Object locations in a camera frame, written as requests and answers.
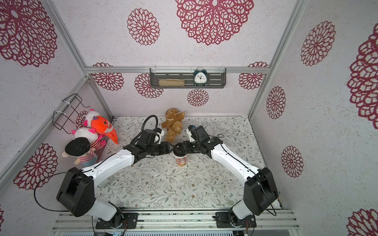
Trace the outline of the paper milk tea cup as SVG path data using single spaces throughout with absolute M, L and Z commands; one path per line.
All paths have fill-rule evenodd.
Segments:
M 187 164 L 187 155 L 176 155 L 174 154 L 176 163 L 179 167 L 184 167 Z

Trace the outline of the black cup lid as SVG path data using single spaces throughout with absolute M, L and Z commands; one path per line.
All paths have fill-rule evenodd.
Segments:
M 175 147 L 173 150 L 173 154 L 175 158 L 181 159 L 187 156 L 187 152 L 183 150 L 181 147 Z

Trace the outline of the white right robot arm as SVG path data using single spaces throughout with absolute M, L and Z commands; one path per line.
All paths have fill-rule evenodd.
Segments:
M 227 168 L 244 185 L 242 200 L 228 210 L 226 217 L 216 215 L 216 220 L 239 228 L 243 225 L 251 227 L 253 217 L 264 211 L 277 215 L 275 209 L 268 210 L 279 197 L 273 174 L 268 168 L 259 168 L 243 160 L 226 146 L 222 141 L 223 135 L 209 135 L 201 125 L 189 126 L 187 135 L 188 141 L 175 145 L 175 157 L 204 154 Z

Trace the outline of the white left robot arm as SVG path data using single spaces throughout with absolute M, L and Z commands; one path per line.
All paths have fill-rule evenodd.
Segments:
M 118 171 L 132 166 L 144 158 L 170 154 L 175 146 L 162 141 L 164 131 L 142 127 L 140 132 L 116 154 L 84 169 L 71 168 L 57 194 L 57 201 L 75 217 L 89 215 L 105 221 L 110 228 L 123 226 L 122 210 L 110 202 L 95 197 L 95 188 L 107 184 Z

